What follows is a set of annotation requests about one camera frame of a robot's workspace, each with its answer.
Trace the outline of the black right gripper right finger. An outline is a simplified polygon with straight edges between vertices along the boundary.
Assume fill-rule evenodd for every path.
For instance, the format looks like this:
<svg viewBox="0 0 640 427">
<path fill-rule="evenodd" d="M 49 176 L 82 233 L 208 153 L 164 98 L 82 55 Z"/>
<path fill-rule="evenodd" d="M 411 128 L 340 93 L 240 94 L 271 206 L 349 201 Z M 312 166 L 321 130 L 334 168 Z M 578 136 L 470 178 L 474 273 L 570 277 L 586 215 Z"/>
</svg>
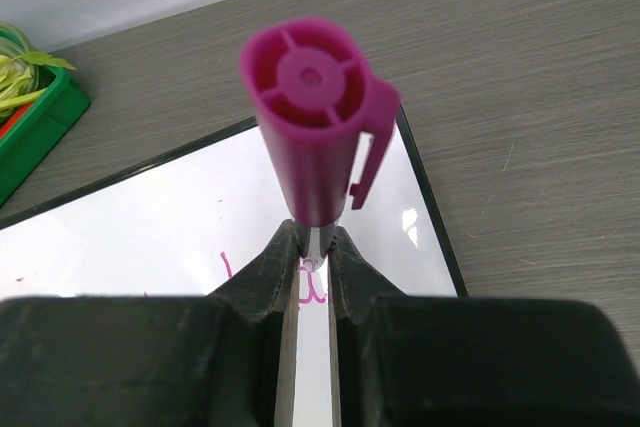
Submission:
<svg viewBox="0 0 640 427">
<path fill-rule="evenodd" d="M 329 253 L 337 426 L 635 426 L 639 377 L 596 306 L 411 296 L 344 229 Z"/>
</svg>

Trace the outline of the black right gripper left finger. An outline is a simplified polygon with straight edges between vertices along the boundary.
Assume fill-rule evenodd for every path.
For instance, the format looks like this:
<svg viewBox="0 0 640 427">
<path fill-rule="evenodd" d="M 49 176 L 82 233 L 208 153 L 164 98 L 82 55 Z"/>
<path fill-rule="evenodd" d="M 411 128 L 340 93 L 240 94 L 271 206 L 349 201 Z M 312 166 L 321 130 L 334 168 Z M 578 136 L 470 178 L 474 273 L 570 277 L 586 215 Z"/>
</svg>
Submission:
<svg viewBox="0 0 640 427">
<path fill-rule="evenodd" d="M 289 426 L 299 252 L 292 221 L 205 296 L 1 305 L 5 426 Z"/>
</svg>

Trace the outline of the white whiteboard with black frame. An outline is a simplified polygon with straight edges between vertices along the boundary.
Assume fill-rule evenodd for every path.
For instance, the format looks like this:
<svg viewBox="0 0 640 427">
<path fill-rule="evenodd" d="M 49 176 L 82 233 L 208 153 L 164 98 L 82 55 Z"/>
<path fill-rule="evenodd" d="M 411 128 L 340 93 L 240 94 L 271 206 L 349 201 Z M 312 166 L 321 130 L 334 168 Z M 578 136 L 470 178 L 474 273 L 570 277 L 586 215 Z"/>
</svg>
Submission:
<svg viewBox="0 0 640 427">
<path fill-rule="evenodd" d="M 1 230 L 1 305 L 21 297 L 205 296 L 290 220 L 253 121 L 206 137 L 10 220 Z M 464 289 L 405 116 L 373 192 L 340 220 L 376 270 L 411 296 Z M 299 265 L 293 422 L 332 420 L 329 259 Z"/>
</svg>

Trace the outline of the white marker with pink cap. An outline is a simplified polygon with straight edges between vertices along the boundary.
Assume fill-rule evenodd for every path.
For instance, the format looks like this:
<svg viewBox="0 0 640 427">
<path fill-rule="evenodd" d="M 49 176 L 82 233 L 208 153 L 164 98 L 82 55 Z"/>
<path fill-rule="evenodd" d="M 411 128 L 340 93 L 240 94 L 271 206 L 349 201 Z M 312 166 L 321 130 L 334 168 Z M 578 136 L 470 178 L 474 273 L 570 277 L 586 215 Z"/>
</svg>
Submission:
<svg viewBox="0 0 640 427">
<path fill-rule="evenodd" d="M 304 268 L 319 269 L 346 207 L 361 209 L 393 136 L 399 91 L 348 31 L 321 17 L 254 33 L 239 74 L 254 108 Z"/>
</svg>

